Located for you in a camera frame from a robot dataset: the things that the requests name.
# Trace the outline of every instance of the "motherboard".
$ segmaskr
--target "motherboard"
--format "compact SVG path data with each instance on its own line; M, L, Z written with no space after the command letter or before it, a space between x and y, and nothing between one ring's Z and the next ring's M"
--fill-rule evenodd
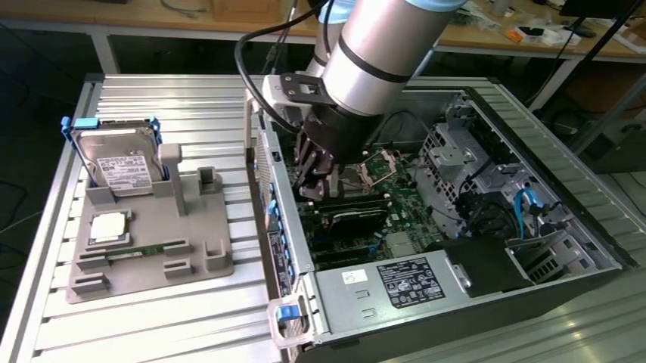
M445 239L411 177L417 167L397 150L371 147L338 173L338 198L297 202L318 271L414 255ZM289 174L294 181L295 165Z

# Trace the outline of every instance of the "warning label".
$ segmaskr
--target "warning label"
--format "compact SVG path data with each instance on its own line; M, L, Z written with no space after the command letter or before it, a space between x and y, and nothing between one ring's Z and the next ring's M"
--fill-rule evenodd
M98 163L109 186L114 191L127 191L153 186L145 156L103 157L98 159Z
M377 269L391 304L398 309L446 297L425 257L381 265Z

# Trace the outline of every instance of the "wooden table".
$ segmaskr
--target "wooden table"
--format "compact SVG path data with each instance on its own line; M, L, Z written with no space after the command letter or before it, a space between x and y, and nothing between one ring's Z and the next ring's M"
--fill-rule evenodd
M175 6L187 8L211 8L210 0L170 0ZM476 0L486 11L488 0ZM289 11L289 1L282 9L283 16ZM558 23L557 11L532 0L514 0L513 6L537 17L550 16ZM301 2L299 12L309 5ZM489 18L504 25L512 25L512 18ZM242 34L262 29L269 23L222 22L214 19L210 12L199 14L197 19L166 9L159 0L130 0L127 5L109 4L95 0L2 0L0 21L16 29L54 30L86 33L92 37L102 68L106 73L118 73L118 61L110 46L111 35L157 36L190 39L238 40ZM310 18L295 26L287 39L291 43L313 44L317 36L317 19ZM557 71L545 91L537 97L532 108L542 106L552 96L573 68L594 46L605 29L592 26L598 36L584 39L577 47L566 49L562 57L568 60ZM277 35L258 38L261 42L274 42ZM477 26L449 25L440 40L437 51L472 54L493 54L514 57L554 57L561 47L544 44L517 44L500 31L482 31ZM598 61L646 63L646 57L637 54L616 40L612 40L601 51Z

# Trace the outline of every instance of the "workbench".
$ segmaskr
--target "workbench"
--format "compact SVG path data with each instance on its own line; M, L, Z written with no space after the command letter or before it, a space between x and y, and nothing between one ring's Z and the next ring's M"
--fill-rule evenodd
M486 0L476 0L476 3L486 10L490 7ZM174 0L173 4L187 8L211 8L210 0ZM554 9L534 4L532 0L514 0L513 5L517 9L536 14L538 17L545 17L548 14L554 23L562 19ZM306 12L307 9L307 2L302 1L299 13ZM287 11L287 8L282 9L285 13L282 18L286 18ZM510 18L494 17L492 14L488 16L504 27L512 23ZM104 73L119 73L118 59L110 45L113 35L237 41L243 34L275 25L217 21L211 12L199 14L197 19L190 19L183 14L166 9L159 0L130 0L127 5L94 0L3 0L0 2L0 22L12 29L48 30L90 35ZM311 17L293 28L287 42L313 44L317 27L317 19ZM562 58L566 61L542 93L537 96L530 110L542 107L606 31L600 26L590 28L598 35L592 39L584 38L576 47L565 50ZM274 42L277 39L278 35L274 34L259 37L257 41ZM460 25L448 26L437 47L438 52L546 58L556 57L560 50L561 47L549 47L544 44L517 44L501 32L484 31L477 26ZM646 57L616 40L608 43L596 60L646 63Z
M488 102L514 114L518 100L485 78L421 77L413 81L436 86L456 82L473 86ZM235 270L223 278L68 304L64 289L87 173L67 145L7 323L0 361L281 361L267 323L267 282L245 171L243 89L237 76L114 75L84 84L76 118L155 115L165 142L182 145L181 172L214 166L222 173ZM645 265L641 240L622 245ZM540 318L387 363L644 361L645 271L626 273Z

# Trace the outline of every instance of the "hard drive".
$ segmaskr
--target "hard drive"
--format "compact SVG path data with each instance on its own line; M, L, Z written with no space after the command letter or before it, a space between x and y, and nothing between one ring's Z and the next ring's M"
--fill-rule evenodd
M159 121L155 118L110 121L63 118L63 134L86 164L94 187L110 187L117 197L153 193L165 180L158 157Z

